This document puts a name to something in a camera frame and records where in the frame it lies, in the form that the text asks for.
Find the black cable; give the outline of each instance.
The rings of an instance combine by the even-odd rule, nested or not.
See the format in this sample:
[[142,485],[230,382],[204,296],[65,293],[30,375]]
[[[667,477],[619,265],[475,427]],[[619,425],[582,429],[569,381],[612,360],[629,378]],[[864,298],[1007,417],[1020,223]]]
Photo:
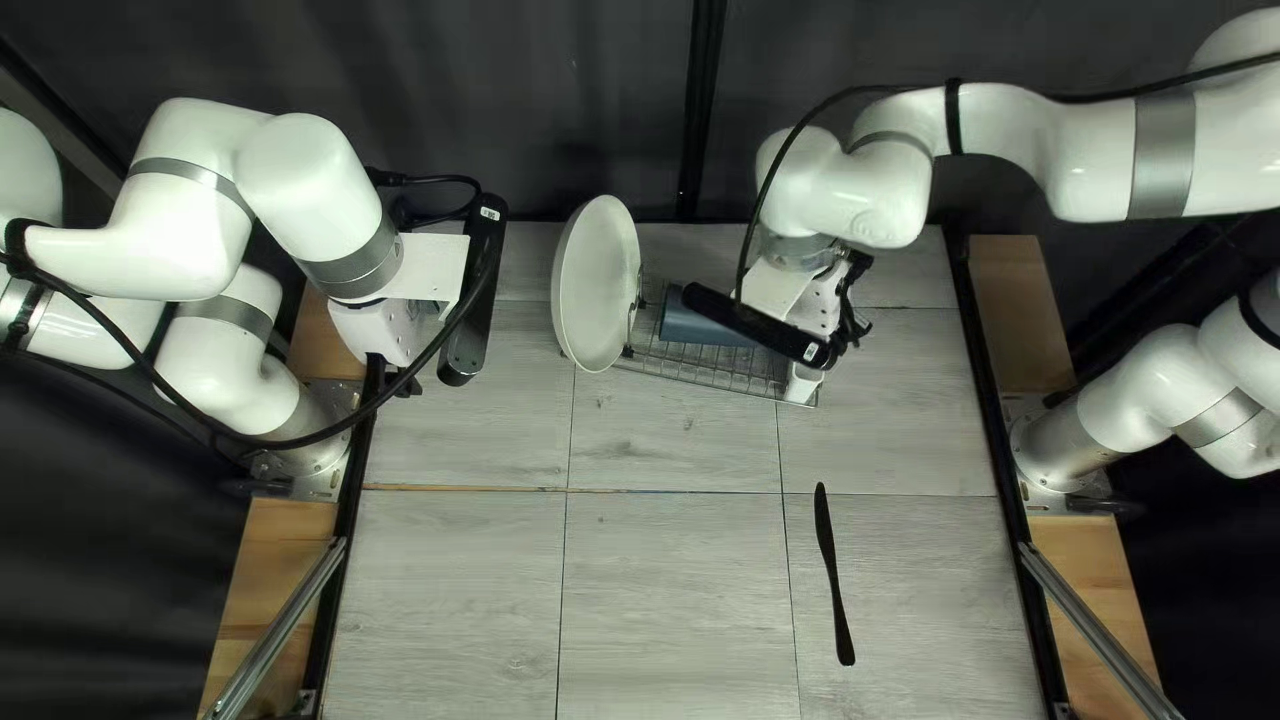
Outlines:
[[379,170],[378,168],[365,165],[365,173],[369,176],[369,181],[376,187],[408,187],[415,184],[436,184],[436,183],[458,183],[471,187],[471,197],[466,202],[449,210],[447,213],[439,213],[435,215],[410,215],[396,228],[401,232],[408,232],[417,228],[424,228],[426,225],[434,225],[436,223],[443,223],[445,220],[460,220],[467,217],[471,211],[471,206],[475,204],[484,188],[480,186],[480,181],[471,176],[463,176],[460,173],[438,173],[430,176],[410,176],[404,173],[394,173],[389,170]]
[[[1196,72],[1184,73],[1176,77],[1151,82],[1147,85],[1139,85],[1137,87],[1130,87],[1126,90],[1108,90],[1105,92],[1094,92],[1089,95],[1043,95],[1048,100],[1055,102],[1062,102],[1069,105],[1079,105],[1087,102],[1105,102],[1107,100],[1124,100],[1126,97],[1138,97],[1139,95],[1151,95],[1152,92],[1160,92],[1162,90],[1170,90],[1174,87],[1180,87],[1192,82],[1208,79],[1211,77],[1224,76],[1228,73],[1234,73],[1239,70],[1247,70],[1249,68],[1256,68],[1258,65],[1266,65],[1280,60],[1280,51],[1276,53],[1263,53],[1262,55],[1254,55],[1253,58],[1244,58],[1243,60],[1233,60],[1230,63],[1222,63],[1221,65],[1213,65],[1212,68],[1203,68]],[[782,158],[791,149],[791,143],[800,135],[809,123],[813,122],[823,110],[831,108],[841,100],[864,94],[864,92],[904,92],[908,90],[922,90],[925,86],[918,85],[855,85],[836,92],[835,95],[827,97],[822,102],[814,105],[808,113],[800,118],[787,138],[778,147],[778,154],[773,158],[773,164],[769,165],[769,172],[764,176],[764,182],[760,183],[760,191],[755,195],[755,206],[751,209],[751,219],[746,224],[746,232],[742,233],[742,247],[739,250],[737,255],[737,270],[735,272],[733,288],[735,296],[739,304],[742,302],[742,277],[746,274],[746,256],[750,252],[751,236],[755,233],[755,225],[760,222],[760,209],[764,206],[764,197],[769,192],[769,186],[773,184],[773,176],[777,174],[778,167],[782,165]]]
[[[9,254],[0,252],[0,263],[9,265],[13,261],[14,259]],[[361,404],[360,409],[353,411],[351,415],[347,415],[342,420],[338,420],[326,428],[321,428],[314,433],[283,441],[264,441],[253,436],[243,434],[225,425],[216,418],[205,414],[198,407],[192,405],[189,400],[183,397],[182,393],[174,389],[174,387],[169,384],[169,382],[164,379],[164,377],[160,375],[159,372],[156,372],[155,365],[151,364],[151,361],[142,354],[142,351],[140,351],[137,346],[133,345],[133,341],[129,340],[127,334],[124,334],[124,332],[119,328],[119,325],[116,325],[110,318],[108,318],[106,314],[102,313],[96,305],[90,302],[87,297],[77,292],[74,288],[67,284],[67,282],[64,282],[61,278],[51,275],[45,270],[41,270],[38,268],[31,268],[27,273],[35,282],[40,282],[41,284],[49,286],[50,288],[61,292],[69,300],[72,300],[72,302],[74,302],[81,310],[88,314],[88,316],[92,318],[93,322],[100,324],[102,329],[105,329],[108,334],[110,334],[111,338],[115,340],[115,342],[124,350],[125,355],[128,355],[129,359],[133,360],[138,365],[138,368],[142,369],[142,373],[147,377],[147,379],[150,379],[166,397],[169,397],[169,400],[172,400],[174,405],[180,407],[187,415],[189,415],[193,420],[196,420],[201,425],[205,425],[206,428],[216,432],[221,437],[241,442],[248,446],[250,450],[293,450],[297,447],[306,447],[308,445],[314,445],[316,442],[330,438],[353,427],[356,423],[360,423],[361,420],[375,413],[388,400],[396,397],[396,393],[399,392],[401,388],[403,388],[406,384],[408,384],[410,380],[413,379],[413,375],[416,375],[417,372],[426,365],[426,363],[431,359],[431,356],[434,356],[440,350],[440,346],[443,346],[448,341],[449,336],[458,327],[458,324],[462,323],[462,320],[471,311],[471,307],[479,300],[481,295],[480,292],[481,288],[484,288],[488,284],[489,279],[492,279],[492,277],[497,274],[497,269],[498,269],[498,258],[497,256],[489,258],[489,261],[484,266],[484,272],[481,273],[480,278],[477,278],[477,281],[472,283],[467,295],[463,296],[458,301],[457,307],[454,307],[453,311],[449,313],[449,318],[444,322],[444,324],[442,325],[440,331],[435,334],[435,337],[431,338],[431,342],[429,342],[426,347],[422,350],[422,352],[420,352],[419,356],[413,359],[413,363],[411,363],[407,368],[404,368],[403,372],[397,373],[396,379],[392,380],[385,388],[383,388],[383,392],[380,392],[378,397],[374,397],[370,401]]]
[[1258,65],[1275,63],[1276,60],[1280,60],[1280,51],[1263,53],[1262,55],[1254,55],[1252,58],[1245,58],[1243,60],[1233,60],[1230,63],[1222,63],[1221,65],[1213,65],[1212,68],[1204,68],[1196,70],[1193,73],[1185,73],[1171,78],[1149,82],[1147,85],[1139,85],[1137,87],[1130,87],[1128,90],[1108,90],[1105,92],[1093,92],[1089,95],[1055,94],[1055,95],[1044,95],[1044,97],[1048,97],[1055,102],[1065,102],[1070,105],[1078,105],[1083,102],[1105,102],[1107,100],[1124,100],[1125,97],[1151,95],[1152,92],[1160,92],[1161,90],[1170,90],[1174,87],[1207,79],[1211,77],[1225,76],[1228,73],[1234,73],[1238,70],[1247,70],[1249,68],[1256,68]]

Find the wooden board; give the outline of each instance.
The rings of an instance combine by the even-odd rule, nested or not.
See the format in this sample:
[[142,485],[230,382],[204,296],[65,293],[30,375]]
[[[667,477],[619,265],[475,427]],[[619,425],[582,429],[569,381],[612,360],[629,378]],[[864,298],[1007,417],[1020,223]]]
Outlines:
[[[1142,607],[1134,594],[1120,530],[1110,515],[1029,518],[1036,547],[1066,578],[1102,624],[1160,682],[1147,639]],[[1146,720],[1129,693],[1098,660],[1079,630],[1050,601],[1050,620],[1062,661],[1071,707],[1080,720]]]
[[[324,553],[337,511],[338,506],[330,503],[253,500],[209,662],[200,715],[266,632],[306,571]],[[285,715],[293,706],[302,687],[314,615],[312,607],[298,623],[271,671],[246,706],[242,719]]]
[[[1034,236],[973,236],[969,272],[987,350],[1004,392],[1075,384],[1044,258]],[[1032,539],[1147,674],[1160,682],[1115,518],[1032,515]],[[1143,720],[1084,638],[1050,602],[1062,675],[1082,720]]]
[[302,292],[285,365],[301,379],[365,379],[365,364],[347,350],[329,319],[328,299],[311,283]]
[[1002,392],[1053,392],[1075,384],[1039,241],[1029,234],[969,238],[969,273]]

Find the black fabric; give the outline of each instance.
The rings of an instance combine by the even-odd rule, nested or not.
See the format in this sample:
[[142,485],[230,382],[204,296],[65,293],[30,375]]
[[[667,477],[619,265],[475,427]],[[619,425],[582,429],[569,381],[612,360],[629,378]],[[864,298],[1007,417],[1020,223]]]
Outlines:
[[195,717],[246,503],[210,451],[0,356],[0,717]]
[[[169,97],[315,113],[366,164],[460,172],[520,218],[675,213],[692,0],[0,5],[0,37],[132,158]],[[424,213],[466,188],[412,188]]]

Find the metal base plate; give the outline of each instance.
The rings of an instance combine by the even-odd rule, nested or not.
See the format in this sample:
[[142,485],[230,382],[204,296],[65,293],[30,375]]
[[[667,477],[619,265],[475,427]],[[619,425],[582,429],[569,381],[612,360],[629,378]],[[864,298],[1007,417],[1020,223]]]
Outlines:
[[[1044,395],[1007,392],[1000,395],[1000,405],[1005,414],[1005,428],[1012,429],[1014,424],[1028,414],[1044,411]],[[1069,495],[1107,498],[1111,497],[1111,482],[1106,470],[1097,470],[1080,479],[1080,484],[1070,493],[1057,492],[1039,483],[1032,482],[1021,471],[1018,473],[1019,493],[1023,498],[1023,509],[1028,515],[1106,515],[1106,512],[1080,512],[1066,506]]]
[[[351,380],[311,380],[307,383],[311,393],[330,405],[334,418],[344,418],[360,406],[360,386]],[[289,500],[302,502],[338,502],[343,479],[347,477],[347,465],[351,457],[351,446],[342,454],[342,457],[329,468],[311,475],[288,477],[276,471],[268,457],[260,457],[253,462],[251,474],[259,480],[284,480],[289,484]]]

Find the black backdrop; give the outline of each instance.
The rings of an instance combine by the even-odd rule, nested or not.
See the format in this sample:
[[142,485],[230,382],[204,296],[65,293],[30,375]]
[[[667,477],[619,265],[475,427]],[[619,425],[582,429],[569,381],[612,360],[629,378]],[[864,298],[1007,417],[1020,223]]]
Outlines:
[[0,468],[0,717],[195,716],[247,511],[229,468],[10,354]]
[[[759,141],[838,86],[960,76],[1053,91],[1124,87],[1180,72],[1216,26],[1267,4],[731,1],[695,218],[744,219]],[[657,220],[675,218],[694,5],[42,0],[0,5],[0,40],[122,163],[159,102],[191,95],[325,115],[366,161],[477,176],[517,217],[563,219],[611,192],[639,219]],[[819,124],[838,133],[858,109]],[[1194,224],[1061,223],[1020,170],[975,156],[938,163],[933,209],[959,211],[951,217],[974,232],[1039,234],[1068,324]],[[41,369],[0,357],[0,462],[10,488],[0,573],[19,588],[0,593],[0,715],[54,715],[41,702],[78,711],[101,702],[99,716],[189,716],[243,512],[211,489],[224,469],[148,418]],[[1165,447],[1152,457],[1161,452],[1176,455]],[[1266,573],[1274,565],[1268,506],[1236,496],[1253,510],[1192,529],[1183,524],[1196,502],[1174,496],[1199,486],[1183,475],[1166,486],[1134,477],[1121,484],[1169,520],[1148,519],[1126,529],[1126,539],[1143,543],[1134,548],[1135,575],[1174,700],[1194,706],[1193,717],[1215,717],[1222,714],[1213,694],[1247,702],[1253,688],[1262,698],[1265,688],[1251,684],[1258,678],[1233,679],[1230,653],[1274,667],[1262,644],[1240,638],[1251,628],[1280,638],[1268,619],[1276,596],[1261,580],[1219,577],[1219,587],[1253,600],[1210,598],[1204,583],[1226,565],[1215,570],[1213,555],[1188,544],[1211,547],[1217,532],[1236,543],[1224,548],[1239,551],[1257,538],[1262,544],[1249,556]],[[1242,527],[1257,532],[1242,534]],[[1184,556],[1198,569],[1194,579],[1157,577]],[[1147,588],[1187,602],[1152,605]],[[1193,621],[1203,629],[1179,634]],[[1236,644],[1224,646],[1228,635],[1215,633],[1229,623]],[[1197,689],[1194,660],[1217,653],[1226,655],[1224,671]],[[10,701],[17,705],[4,705]]]

